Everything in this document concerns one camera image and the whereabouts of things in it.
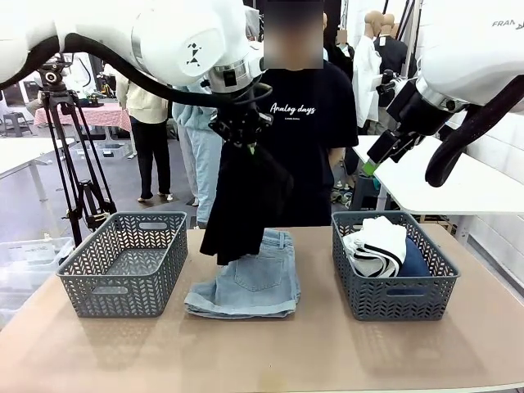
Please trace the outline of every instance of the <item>green tag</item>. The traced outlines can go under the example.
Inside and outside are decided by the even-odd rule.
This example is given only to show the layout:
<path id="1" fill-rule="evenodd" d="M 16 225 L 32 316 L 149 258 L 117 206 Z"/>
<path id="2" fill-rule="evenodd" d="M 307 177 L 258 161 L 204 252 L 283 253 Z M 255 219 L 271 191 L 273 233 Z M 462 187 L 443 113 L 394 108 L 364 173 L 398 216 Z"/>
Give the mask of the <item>green tag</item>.
<path id="1" fill-rule="evenodd" d="M 377 166 L 368 161 L 364 164 L 364 167 L 362 167 L 362 170 L 364 171 L 364 173 L 367 176 L 373 176 L 373 174 L 377 170 Z"/>

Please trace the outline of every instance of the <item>basket handle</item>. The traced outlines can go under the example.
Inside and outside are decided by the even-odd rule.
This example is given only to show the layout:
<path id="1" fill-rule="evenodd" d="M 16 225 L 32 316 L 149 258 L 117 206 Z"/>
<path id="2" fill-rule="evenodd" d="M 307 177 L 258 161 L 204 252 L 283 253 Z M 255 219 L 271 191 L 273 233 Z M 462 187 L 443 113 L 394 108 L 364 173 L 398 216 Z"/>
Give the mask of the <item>basket handle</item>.
<path id="1" fill-rule="evenodd" d="M 420 299 L 429 293 L 427 287 L 402 287 L 387 288 L 385 290 L 387 297 L 396 297 L 401 299 Z"/>
<path id="2" fill-rule="evenodd" d="M 129 289 L 123 285 L 104 285 L 99 284 L 93 290 L 92 294 L 99 296 L 124 296 L 129 293 Z"/>
<path id="3" fill-rule="evenodd" d="M 158 221 L 142 221 L 138 223 L 138 228 L 142 231 L 163 231 L 168 228 L 168 225 Z"/>

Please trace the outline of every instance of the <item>light blue denim shorts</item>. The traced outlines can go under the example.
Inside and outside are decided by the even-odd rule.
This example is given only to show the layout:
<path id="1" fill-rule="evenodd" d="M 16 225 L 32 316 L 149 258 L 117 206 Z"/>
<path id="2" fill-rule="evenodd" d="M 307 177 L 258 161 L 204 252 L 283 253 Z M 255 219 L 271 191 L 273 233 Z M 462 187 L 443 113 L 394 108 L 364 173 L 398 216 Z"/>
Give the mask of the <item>light blue denim shorts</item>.
<path id="1" fill-rule="evenodd" d="M 184 304 L 190 314 L 207 318 L 283 318 L 300 299 L 291 235 L 266 229 L 258 255 L 224 266 L 215 280 L 194 284 Z"/>

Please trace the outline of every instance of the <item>camera tripod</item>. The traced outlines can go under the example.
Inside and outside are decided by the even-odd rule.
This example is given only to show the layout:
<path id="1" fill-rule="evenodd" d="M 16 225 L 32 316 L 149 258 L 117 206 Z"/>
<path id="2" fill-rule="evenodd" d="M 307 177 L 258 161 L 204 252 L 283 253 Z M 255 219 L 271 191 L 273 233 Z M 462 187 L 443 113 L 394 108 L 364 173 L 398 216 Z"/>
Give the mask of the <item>camera tripod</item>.
<path id="1" fill-rule="evenodd" d="M 100 159 L 98 158 L 97 150 L 93 142 L 89 127 L 79 104 L 79 98 L 75 91 L 67 90 L 67 87 L 62 82 L 62 71 L 68 66 L 68 63 L 58 61 L 57 63 L 49 63 L 43 65 L 38 72 L 42 77 L 43 83 L 43 108 L 46 112 L 47 122 L 51 133 L 51 139 L 55 148 L 56 162 L 60 171 L 62 186 L 64 188 L 65 201 L 67 203 L 67 213 L 64 219 L 70 221 L 75 239 L 75 245 L 79 246 L 82 242 L 82 233 L 80 230 L 80 220 L 85 218 L 87 227 L 94 231 L 99 228 L 109 215 L 116 212 L 115 203 L 112 200 L 111 192 L 107 185 L 106 176 L 102 170 Z M 62 114 L 70 115 L 75 125 L 76 133 L 79 136 L 80 143 L 84 150 L 85 160 L 88 165 L 90 179 L 80 180 L 71 158 L 71 154 L 66 142 L 64 128 L 60 122 L 58 115 L 58 107 L 61 108 Z M 79 118 L 76 110 L 80 113 L 82 123 L 85 130 L 86 139 L 89 146 L 83 138 Z M 64 164 L 60 157 L 60 150 L 56 143 L 61 141 L 64 154 Z M 89 156 L 89 148 L 97 164 L 97 169 L 101 175 L 104 188 L 106 189 L 107 199 L 102 194 L 100 183 L 98 182 L 95 167 L 91 162 Z"/>

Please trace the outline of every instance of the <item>table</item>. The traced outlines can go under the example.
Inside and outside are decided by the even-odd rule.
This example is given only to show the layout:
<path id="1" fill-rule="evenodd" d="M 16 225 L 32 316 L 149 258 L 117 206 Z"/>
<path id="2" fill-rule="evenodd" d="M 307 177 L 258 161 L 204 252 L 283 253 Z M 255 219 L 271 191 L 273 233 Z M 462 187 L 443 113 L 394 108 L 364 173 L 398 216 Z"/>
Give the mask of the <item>table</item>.
<path id="1" fill-rule="evenodd" d="M 362 161 L 368 160 L 368 150 L 377 139 L 359 137 L 354 150 Z M 382 185 L 377 210 L 384 210 L 389 193 L 403 211 L 413 215 L 459 215 L 455 236 L 462 244 L 468 240 L 475 215 L 524 214 L 524 185 L 465 154 L 442 187 L 426 183 L 427 164 L 439 145 L 438 139 L 426 138 L 398 164 L 389 159 L 377 169 L 375 177 Z"/>
<path id="2" fill-rule="evenodd" d="M 119 104 L 116 102 L 106 102 L 103 106 L 98 108 L 82 108 L 84 117 L 88 125 L 98 125 L 101 127 L 120 127 L 125 131 L 131 132 L 131 119 L 129 118 L 127 111 L 122 111 Z M 76 111 L 80 125 L 82 125 L 82 119 L 78 110 Z M 73 119 L 70 115 L 63 115 L 61 111 L 58 111 L 60 116 L 60 122 L 62 124 L 73 124 Z M 36 111 L 36 116 L 34 117 L 34 125 L 46 124 L 47 117 L 46 112 L 43 108 L 40 108 Z M 111 136 L 107 132 L 106 136 L 108 139 L 111 139 Z"/>
<path id="3" fill-rule="evenodd" d="M 524 386 L 524 305 L 443 228 L 422 226 L 461 270 L 439 322 L 361 323 L 332 262 L 330 228 L 292 228 L 302 297 L 284 320 L 185 313 L 215 259 L 189 255 L 164 314 L 80 319 L 53 277 L 0 332 L 0 391 L 200 393 L 457 392 Z"/>
<path id="4" fill-rule="evenodd" d="M 67 138 L 65 141 L 68 145 L 75 142 L 73 138 Z M 61 141 L 56 141 L 56 144 L 59 148 L 62 147 Z M 29 168 L 38 198 L 40 201 L 46 201 L 47 194 L 43 189 L 37 165 L 47 165 L 47 162 L 38 158 L 54 150 L 50 138 L 0 138 L 0 179 Z"/>

